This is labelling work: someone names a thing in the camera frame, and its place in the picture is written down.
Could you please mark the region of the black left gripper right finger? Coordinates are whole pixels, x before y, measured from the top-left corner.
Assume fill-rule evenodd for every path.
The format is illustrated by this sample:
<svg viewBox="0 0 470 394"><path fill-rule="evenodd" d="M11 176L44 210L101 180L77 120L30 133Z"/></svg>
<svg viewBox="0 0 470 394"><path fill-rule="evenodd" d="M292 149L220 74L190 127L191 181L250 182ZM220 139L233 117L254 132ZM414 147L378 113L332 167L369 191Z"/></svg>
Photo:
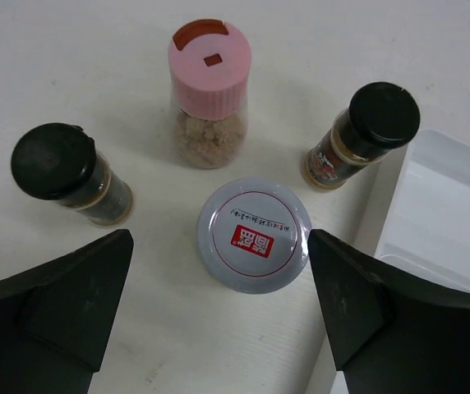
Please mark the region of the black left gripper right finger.
<svg viewBox="0 0 470 394"><path fill-rule="evenodd" d="M470 393L470 293L323 230L308 241L335 367L351 393Z"/></svg>

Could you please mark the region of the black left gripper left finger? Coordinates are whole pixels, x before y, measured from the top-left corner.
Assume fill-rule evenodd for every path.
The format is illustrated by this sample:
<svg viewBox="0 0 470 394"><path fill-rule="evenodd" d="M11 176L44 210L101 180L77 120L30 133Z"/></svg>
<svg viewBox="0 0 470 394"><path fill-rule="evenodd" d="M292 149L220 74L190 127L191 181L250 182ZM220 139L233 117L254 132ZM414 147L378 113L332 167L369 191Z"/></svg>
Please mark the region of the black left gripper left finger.
<svg viewBox="0 0 470 394"><path fill-rule="evenodd" d="M0 280L0 393L86 393L100 371L134 241L113 231Z"/></svg>

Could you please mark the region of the grey lid sauce jar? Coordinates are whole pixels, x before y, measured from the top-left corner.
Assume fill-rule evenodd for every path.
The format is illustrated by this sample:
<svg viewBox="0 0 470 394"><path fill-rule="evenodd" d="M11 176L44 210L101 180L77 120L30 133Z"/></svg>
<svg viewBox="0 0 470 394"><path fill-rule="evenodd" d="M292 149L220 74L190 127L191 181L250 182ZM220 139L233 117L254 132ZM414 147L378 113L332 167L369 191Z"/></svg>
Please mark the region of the grey lid sauce jar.
<svg viewBox="0 0 470 394"><path fill-rule="evenodd" d="M267 294L293 282L309 261L311 220L301 200L272 180L246 177L219 187L197 220L208 273L242 293Z"/></svg>

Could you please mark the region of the black cap red label bottle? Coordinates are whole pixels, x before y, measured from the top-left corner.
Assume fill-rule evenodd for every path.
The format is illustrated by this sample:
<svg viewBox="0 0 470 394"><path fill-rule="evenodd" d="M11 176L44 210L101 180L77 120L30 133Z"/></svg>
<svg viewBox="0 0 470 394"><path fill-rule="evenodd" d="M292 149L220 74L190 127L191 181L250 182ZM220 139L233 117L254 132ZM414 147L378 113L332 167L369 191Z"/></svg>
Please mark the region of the black cap red label bottle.
<svg viewBox="0 0 470 394"><path fill-rule="evenodd" d="M306 155L306 180L320 190L335 190L367 166L409 144L421 114L414 97L393 83L362 86Z"/></svg>

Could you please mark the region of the pink cap spice jar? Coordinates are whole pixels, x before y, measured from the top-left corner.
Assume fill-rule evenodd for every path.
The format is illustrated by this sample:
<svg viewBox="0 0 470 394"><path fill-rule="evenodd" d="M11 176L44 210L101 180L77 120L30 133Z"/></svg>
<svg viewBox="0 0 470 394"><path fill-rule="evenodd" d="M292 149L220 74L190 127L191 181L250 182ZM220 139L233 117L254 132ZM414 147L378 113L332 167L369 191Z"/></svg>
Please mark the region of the pink cap spice jar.
<svg viewBox="0 0 470 394"><path fill-rule="evenodd" d="M217 19L192 21L168 46L174 134L193 166L223 167L247 136L247 86L251 46L234 25Z"/></svg>

